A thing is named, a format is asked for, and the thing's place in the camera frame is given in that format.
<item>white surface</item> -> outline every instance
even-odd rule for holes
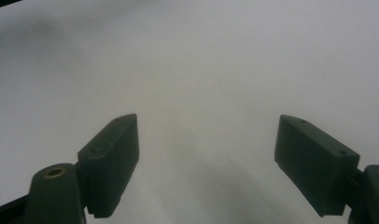
[[[0,9],[0,205],[136,113],[140,162],[110,219],[346,223],[274,162],[280,114],[379,164],[379,1],[32,1]]]

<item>dark green plastic part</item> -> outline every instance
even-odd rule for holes
[[[0,224],[21,223],[28,196],[0,206]]]
[[[370,165],[364,171],[364,192],[373,223],[379,224],[379,165]]]
[[[355,151],[306,120],[282,115],[274,159],[321,217],[343,214],[345,183],[358,167]]]
[[[23,223],[85,223],[73,164],[56,164],[34,175]]]
[[[5,7],[7,5],[20,2],[21,0],[0,0],[0,7]]]
[[[90,214],[113,214],[138,160],[135,114],[113,119],[78,152],[76,167]]]

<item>white background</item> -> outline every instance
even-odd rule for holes
[[[27,0],[0,8],[0,205],[138,115],[141,156],[110,219],[346,223],[274,162],[281,114],[379,164],[379,1]]]

